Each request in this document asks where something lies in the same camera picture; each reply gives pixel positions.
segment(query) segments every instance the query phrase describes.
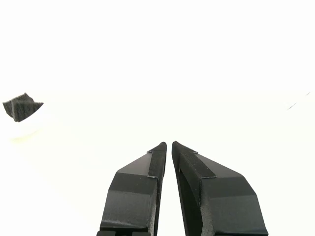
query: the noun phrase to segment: white background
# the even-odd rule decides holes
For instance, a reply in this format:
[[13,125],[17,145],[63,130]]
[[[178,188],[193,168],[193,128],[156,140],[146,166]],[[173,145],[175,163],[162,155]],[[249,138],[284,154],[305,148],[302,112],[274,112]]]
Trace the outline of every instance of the white background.
[[184,235],[174,140],[242,173],[270,235],[313,232],[314,12],[312,1],[0,1],[1,102],[27,92],[46,119],[12,139],[22,123],[0,113],[0,235],[96,235],[116,170],[162,141],[158,234]]

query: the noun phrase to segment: foam piece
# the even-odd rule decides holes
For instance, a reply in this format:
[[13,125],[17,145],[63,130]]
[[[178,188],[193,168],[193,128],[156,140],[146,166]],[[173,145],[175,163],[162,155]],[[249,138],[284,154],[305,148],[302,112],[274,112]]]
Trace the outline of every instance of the foam piece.
[[3,102],[6,113],[14,119],[15,122],[21,122],[34,114],[41,106],[42,102],[34,102],[34,100],[26,93]]

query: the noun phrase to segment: black foam block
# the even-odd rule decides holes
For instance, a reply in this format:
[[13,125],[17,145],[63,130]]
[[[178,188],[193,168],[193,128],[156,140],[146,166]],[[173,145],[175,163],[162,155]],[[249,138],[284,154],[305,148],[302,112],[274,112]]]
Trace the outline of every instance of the black foam block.
[[14,119],[15,122],[21,122],[27,117],[34,114],[41,106],[42,102],[34,102],[34,100],[26,93],[3,102],[6,113]]

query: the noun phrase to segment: white surface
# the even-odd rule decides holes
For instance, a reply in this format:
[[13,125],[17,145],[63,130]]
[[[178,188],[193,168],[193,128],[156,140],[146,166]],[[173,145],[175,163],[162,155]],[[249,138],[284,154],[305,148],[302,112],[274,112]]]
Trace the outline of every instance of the white surface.
[[0,132],[0,235],[96,235],[116,170],[162,141],[158,234],[184,235],[174,140],[242,173],[271,236],[312,232],[314,22],[305,2],[2,1],[0,99],[51,119]]

